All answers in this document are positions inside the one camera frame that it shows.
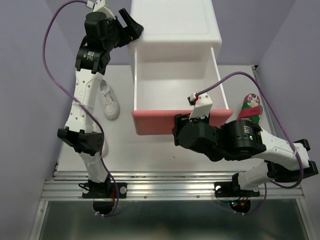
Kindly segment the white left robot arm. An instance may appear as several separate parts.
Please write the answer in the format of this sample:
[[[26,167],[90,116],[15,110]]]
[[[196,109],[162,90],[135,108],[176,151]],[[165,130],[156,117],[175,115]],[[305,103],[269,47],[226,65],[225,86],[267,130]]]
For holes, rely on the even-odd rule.
[[[144,28],[125,8],[119,14],[126,23],[123,27],[117,17],[108,17],[102,11],[93,11],[85,17],[86,35],[78,49],[75,61],[76,86],[70,115],[57,136],[72,147],[82,158],[88,178],[94,182],[94,191],[100,197],[111,193],[106,181],[108,172],[101,160],[104,132],[94,130],[98,121],[93,116],[100,83],[110,62],[110,52],[138,39]]]

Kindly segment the red patterned sandal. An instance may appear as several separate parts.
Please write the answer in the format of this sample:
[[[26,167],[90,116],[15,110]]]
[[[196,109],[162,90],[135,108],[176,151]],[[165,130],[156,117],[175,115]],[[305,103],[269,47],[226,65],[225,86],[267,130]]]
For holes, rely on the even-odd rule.
[[[255,124],[259,124],[262,113],[263,107],[261,105],[260,97],[257,94],[250,93],[243,100],[237,120],[245,119]]]

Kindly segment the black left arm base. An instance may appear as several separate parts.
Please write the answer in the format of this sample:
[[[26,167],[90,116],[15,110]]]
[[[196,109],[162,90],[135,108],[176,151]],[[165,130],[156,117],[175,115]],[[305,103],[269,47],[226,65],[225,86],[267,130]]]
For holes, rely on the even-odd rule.
[[[79,183],[78,186],[82,189],[83,199],[125,199],[127,197],[127,183],[118,182],[118,195],[116,185],[107,178],[105,182],[93,182],[88,180],[85,183]]]

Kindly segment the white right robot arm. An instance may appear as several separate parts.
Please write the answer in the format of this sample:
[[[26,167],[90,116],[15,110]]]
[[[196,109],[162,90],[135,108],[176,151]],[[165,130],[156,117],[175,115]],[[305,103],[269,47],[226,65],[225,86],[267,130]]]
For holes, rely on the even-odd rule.
[[[262,160],[258,166],[232,176],[223,187],[232,195],[242,195],[271,181],[293,183],[319,173],[316,163],[309,159],[307,140],[290,145],[249,120],[216,127],[209,124],[208,117],[190,119],[187,114],[177,114],[172,133],[176,146],[203,154],[212,162]]]

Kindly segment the pink drawer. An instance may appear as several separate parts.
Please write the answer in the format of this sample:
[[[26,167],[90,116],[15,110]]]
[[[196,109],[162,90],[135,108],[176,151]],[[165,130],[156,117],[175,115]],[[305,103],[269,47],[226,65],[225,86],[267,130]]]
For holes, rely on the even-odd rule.
[[[212,46],[136,46],[131,62],[132,118],[138,135],[170,135],[175,115],[189,114],[188,97],[221,78]]]

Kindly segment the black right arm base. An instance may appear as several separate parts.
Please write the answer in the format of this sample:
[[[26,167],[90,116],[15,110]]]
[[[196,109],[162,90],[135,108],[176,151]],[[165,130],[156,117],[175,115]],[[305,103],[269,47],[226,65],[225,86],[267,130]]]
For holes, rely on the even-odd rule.
[[[242,190],[237,180],[219,181],[214,183],[215,196],[217,198],[238,199],[242,197],[259,197],[260,192]]]

